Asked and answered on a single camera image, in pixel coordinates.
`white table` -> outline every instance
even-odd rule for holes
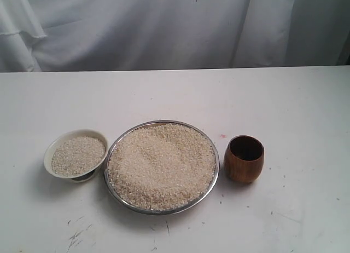
[[[0,116],[1,253],[349,252],[350,67],[2,73]],[[233,136],[257,137],[260,177],[221,174],[199,205],[154,217],[115,202],[102,175],[70,184],[44,170],[63,133],[111,144],[155,119],[203,129],[221,160]]]

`small white bowl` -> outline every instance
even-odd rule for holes
[[[57,148],[59,148],[63,143],[65,143],[68,140],[71,140],[71,139],[76,138],[76,137],[83,137],[83,136],[93,137],[93,138],[99,139],[104,144],[105,152],[104,152],[104,156],[102,157],[101,161],[98,164],[96,164],[96,166],[94,168],[92,168],[89,171],[84,172],[83,174],[80,174],[80,175],[75,175],[72,177],[72,176],[62,176],[62,175],[56,174],[53,171],[52,160],[53,160],[53,156],[54,156],[54,153],[56,152]],[[106,137],[103,136],[103,134],[99,133],[98,131],[93,131],[93,130],[89,130],[89,129],[71,131],[69,133],[63,134],[62,136],[57,138],[52,144],[50,144],[49,148],[45,152],[44,166],[45,166],[46,171],[55,177],[65,179],[69,182],[74,182],[74,183],[85,182],[85,181],[93,178],[97,174],[98,170],[100,169],[101,165],[103,164],[103,162],[107,156],[107,153],[108,153],[108,141],[107,141]]]

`wooden cup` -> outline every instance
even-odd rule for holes
[[[230,179],[251,183],[259,177],[263,165],[264,147],[257,139],[240,135],[229,142],[224,157],[224,168]]]

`metal plate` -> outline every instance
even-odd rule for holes
[[[154,127],[154,126],[159,126],[159,125],[165,125],[165,124],[180,124],[183,125],[185,127],[191,128],[196,130],[198,133],[200,133],[201,135],[203,135],[206,139],[209,140],[209,142],[211,143],[211,146],[213,148],[214,151],[214,155],[215,155],[215,160],[216,160],[216,166],[215,166],[215,171],[214,171],[214,175],[213,178],[208,186],[208,189],[206,190],[205,193],[203,193],[201,196],[199,196],[198,198],[192,200],[191,202],[187,203],[186,205],[180,206],[178,208],[175,209],[171,209],[171,210],[164,210],[164,211],[157,211],[157,210],[147,210],[147,209],[142,209],[142,208],[138,208],[136,206],[133,206],[131,204],[129,204],[127,201],[123,200],[122,197],[120,197],[118,195],[118,193],[113,189],[112,185],[109,182],[109,176],[108,176],[108,165],[109,165],[109,160],[110,157],[113,153],[114,150],[116,150],[118,148],[118,143],[129,133],[131,133],[132,131],[135,131],[137,129],[140,128],[148,128],[148,127]],[[107,158],[105,161],[105,165],[104,165],[104,172],[103,172],[103,176],[104,176],[104,181],[108,187],[109,192],[111,193],[111,195],[118,201],[120,202],[122,205],[126,206],[127,208],[139,212],[139,213],[143,213],[143,214],[148,214],[148,215],[170,215],[170,214],[176,214],[179,212],[182,212],[186,209],[191,208],[192,206],[198,204],[200,201],[202,201],[209,193],[210,191],[213,189],[214,185],[216,184],[216,181],[218,179],[218,175],[219,175],[219,169],[220,169],[220,161],[219,161],[219,155],[218,155],[218,151],[215,148],[214,143],[209,139],[209,137],[203,133],[201,130],[198,130],[197,128],[193,127],[192,125],[189,125],[187,123],[182,123],[182,122],[178,122],[175,120],[154,120],[152,122],[147,122],[147,123],[143,123],[140,124],[138,126],[135,126],[134,128],[131,128],[130,130],[126,131],[125,133],[123,133],[110,147],[108,154],[107,154]]]

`rice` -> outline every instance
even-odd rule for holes
[[[76,137],[64,142],[52,157],[53,171],[62,176],[77,176],[93,169],[105,154],[104,144],[92,137]]]
[[[127,134],[110,157],[119,196],[141,209],[164,211],[202,195],[215,171],[211,143],[194,129],[165,124]]]

